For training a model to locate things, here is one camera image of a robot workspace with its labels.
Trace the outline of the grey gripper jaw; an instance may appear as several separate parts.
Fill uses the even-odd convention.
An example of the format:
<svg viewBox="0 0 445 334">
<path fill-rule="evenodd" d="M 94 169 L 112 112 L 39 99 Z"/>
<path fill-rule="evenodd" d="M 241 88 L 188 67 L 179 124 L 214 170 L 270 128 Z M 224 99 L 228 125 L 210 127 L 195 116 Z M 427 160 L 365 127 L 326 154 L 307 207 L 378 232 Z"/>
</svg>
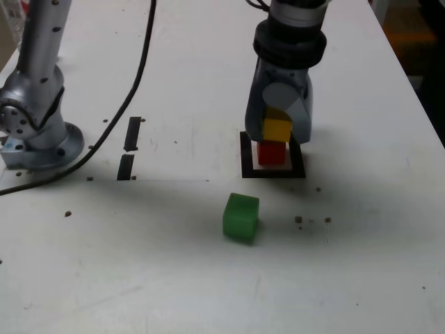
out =
<svg viewBox="0 0 445 334">
<path fill-rule="evenodd" d="M 245 131 L 251 141 L 263 141 L 263 122 L 266 104 L 262 93 L 266 87 L 264 79 L 256 80 L 252 83 L 248 105 L 245 112 Z"/>
<path fill-rule="evenodd" d="M 263 91 L 266 111 L 263 122 L 265 141 L 308 143 L 312 135 L 312 87 L 300 93 L 285 83 L 272 83 Z"/>
</svg>

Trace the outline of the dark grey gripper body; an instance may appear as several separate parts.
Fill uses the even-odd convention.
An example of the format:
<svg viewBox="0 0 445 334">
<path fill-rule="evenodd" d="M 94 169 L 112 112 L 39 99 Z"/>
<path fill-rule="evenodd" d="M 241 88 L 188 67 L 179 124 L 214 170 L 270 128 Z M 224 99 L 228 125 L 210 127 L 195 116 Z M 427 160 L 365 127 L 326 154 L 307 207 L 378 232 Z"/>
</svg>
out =
<svg viewBox="0 0 445 334">
<path fill-rule="evenodd" d="M 280 82 L 295 87 L 306 86 L 309 79 L 308 69 L 290 70 L 278 67 L 258 58 L 255 68 L 255 80 L 262 84 Z"/>
</svg>

